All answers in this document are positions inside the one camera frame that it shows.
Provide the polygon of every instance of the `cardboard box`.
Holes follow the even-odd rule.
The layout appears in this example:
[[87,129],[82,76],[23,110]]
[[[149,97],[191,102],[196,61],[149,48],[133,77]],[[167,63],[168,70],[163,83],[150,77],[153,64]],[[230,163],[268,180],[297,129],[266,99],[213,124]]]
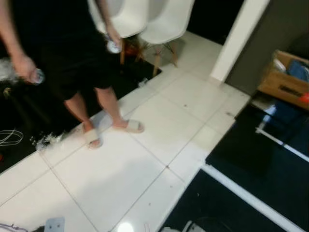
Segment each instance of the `cardboard box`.
[[[299,60],[309,64],[309,60],[282,51],[276,51],[274,53],[274,59],[276,58],[286,69],[292,60]],[[309,82],[279,72],[274,67],[274,62],[267,67],[258,90],[309,110]]]

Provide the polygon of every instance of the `gray wall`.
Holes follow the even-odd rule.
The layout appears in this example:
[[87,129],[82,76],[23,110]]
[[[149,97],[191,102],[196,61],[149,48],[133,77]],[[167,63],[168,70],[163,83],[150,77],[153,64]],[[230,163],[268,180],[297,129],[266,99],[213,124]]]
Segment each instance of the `gray wall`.
[[309,0],[272,0],[226,82],[253,94],[272,53],[276,49],[287,50],[293,40],[308,30]]

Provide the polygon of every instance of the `white trim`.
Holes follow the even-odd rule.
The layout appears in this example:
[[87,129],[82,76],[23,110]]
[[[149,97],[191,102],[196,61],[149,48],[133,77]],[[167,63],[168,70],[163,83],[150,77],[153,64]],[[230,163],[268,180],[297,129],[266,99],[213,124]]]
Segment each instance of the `white trim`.
[[245,0],[210,77],[224,82],[270,0]]
[[[259,133],[259,134],[264,135],[265,137],[271,139],[272,141],[278,143],[279,145],[283,145],[284,144],[284,142],[282,142],[281,140],[277,139],[276,137],[272,136],[271,134],[267,133],[266,131],[264,131],[264,130],[262,130],[260,128],[256,128],[256,132]],[[300,151],[297,151],[295,148],[292,148],[291,146],[289,146],[287,144],[283,145],[283,147],[285,149],[288,149],[289,151],[291,151],[292,153],[294,153],[298,157],[302,158],[303,160],[309,162],[309,157],[304,155]]]
[[202,167],[202,170],[204,170],[212,178],[214,178],[222,185],[227,187],[237,196],[242,198],[246,203],[251,205],[257,211],[259,211],[261,214],[269,218],[271,221],[276,223],[278,226],[280,226],[287,232],[305,232],[302,228],[300,228],[299,226],[291,222],[289,219],[278,213],[276,210],[271,208],[269,205],[267,205],[266,203],[264,203],[251,193],[249,193],[247,190],[245,190],[240,185],[229,179],[227,176],[225,176],[223,173],[221,173],[214,167],[206,164]]

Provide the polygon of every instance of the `chair leg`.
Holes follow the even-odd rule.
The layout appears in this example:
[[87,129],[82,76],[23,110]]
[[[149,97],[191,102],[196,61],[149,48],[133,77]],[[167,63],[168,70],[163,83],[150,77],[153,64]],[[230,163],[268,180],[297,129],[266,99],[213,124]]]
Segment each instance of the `chair leg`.
[[175,65],[175,67],[177,67],[178,57],[177,57],[177,53],[176,53],[176,42],[171,43],[171,51],[172,51],[172,55],[173,55],[173,64]]
[[136,45],[137,45],[137,48],[138,48],[138,54],[137,54],[137,56],[136,56],[135,62],[139,61],[140,59],[142,59],[142,60],[144,61],[144,60],[145,60],[145,57],[144,57],[143,52],[144,52],[146,46],[145,46],[145,45],[142,46],[142,45],[140,44],[139,39],[137,39]]
[[153,77],[156,76],[157,72],[158,72],[158,67],[160,64],[160,53],[161,53],[161,49],[160,48],[156,48],[155,49],[155,61],[154,61],[154,72],[153,72]]
[[121,50],[121,53],[120,53],[120,64],[121,65],[125,64],[125,54],[126,54],[125,46],[126,46],[125,40],[122,39],[122,50]]

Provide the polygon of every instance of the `hand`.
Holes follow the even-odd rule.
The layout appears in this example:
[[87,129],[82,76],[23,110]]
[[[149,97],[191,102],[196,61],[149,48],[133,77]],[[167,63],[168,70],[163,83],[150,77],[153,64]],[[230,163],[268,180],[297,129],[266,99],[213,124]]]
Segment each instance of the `hand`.
[[106,31],[109,35],[109,37],[114,41],[114,43],[118,46],[121,47],[121,38],[118,32],[115,30],[115,28],[110,25],[106,27]]
[[25,54],[12,56],[11,59],[17,75],[22,77],[26,82],[34,83],[36,66],[32,59]]

